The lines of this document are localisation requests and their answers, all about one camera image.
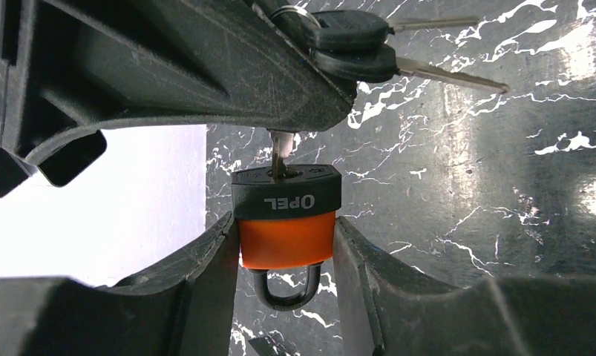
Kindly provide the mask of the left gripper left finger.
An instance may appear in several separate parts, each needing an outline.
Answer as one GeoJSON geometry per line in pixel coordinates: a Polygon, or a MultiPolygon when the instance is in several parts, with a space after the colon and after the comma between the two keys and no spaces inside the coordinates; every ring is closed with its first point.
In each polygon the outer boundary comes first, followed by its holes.
{"type": "Polygon", "coordinates": [[[227,355],[238,260],[225,214],[112,287],[0,278],[0,355],[227,355]]]}

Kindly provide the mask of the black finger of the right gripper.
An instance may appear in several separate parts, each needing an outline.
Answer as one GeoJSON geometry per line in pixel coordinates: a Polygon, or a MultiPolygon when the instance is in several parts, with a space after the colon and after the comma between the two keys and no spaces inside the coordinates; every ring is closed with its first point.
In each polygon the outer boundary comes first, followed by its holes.
{"type": "Polygon", "coordinates": [[[239,125],[326,131],[356,84],[319,70],[281,1],[0,1],[0,198],[61,187],[104,131],[239,125]]]}

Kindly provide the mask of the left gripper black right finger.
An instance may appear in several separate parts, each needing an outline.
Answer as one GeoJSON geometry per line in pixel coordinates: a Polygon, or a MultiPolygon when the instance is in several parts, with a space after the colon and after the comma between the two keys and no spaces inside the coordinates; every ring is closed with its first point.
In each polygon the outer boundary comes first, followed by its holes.
{"type": "Polygon", "coordinates": [[[596,277],[436,280],[337,219],[346,355],[596,355],[596,277]]]}

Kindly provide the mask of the orange padlock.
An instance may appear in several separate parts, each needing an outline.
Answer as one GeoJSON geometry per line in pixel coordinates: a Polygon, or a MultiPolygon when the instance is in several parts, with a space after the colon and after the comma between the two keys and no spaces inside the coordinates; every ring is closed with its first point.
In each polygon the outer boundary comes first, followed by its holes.
{"type": "Polygon", "coordinates": [[[342,202],[342,176],[332,165],[289,165],[282,179],[271,167],[232,173],[232,214],[238,224],[243,266],[265,306],[292,311],[318,291],[321,264],[333,256],[336,213],[342,202]],[[271,270],[304,267],[305,287],[290,296],[273,295],[271,270]]]}

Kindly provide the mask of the bunch of black keys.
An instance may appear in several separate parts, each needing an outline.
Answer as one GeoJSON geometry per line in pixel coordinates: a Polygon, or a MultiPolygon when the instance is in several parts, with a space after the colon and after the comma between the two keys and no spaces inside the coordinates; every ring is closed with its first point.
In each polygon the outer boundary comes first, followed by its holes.
{"type": "Polygon", "coordinates": [[[419,77],[494,93],[507,93],[506,84],[461,72],[449,72],[428,63],[397,56],[386,43],[390,35],[406,30],[463,27],[479,24],[477,16],[390,21],[363,10],[310,13],[285,5],[269,15],[277,23],[286,14],[305,20],[304,36],[312,62],[325,74],[354,82],[381,83],[394,76],[419,77]]]}

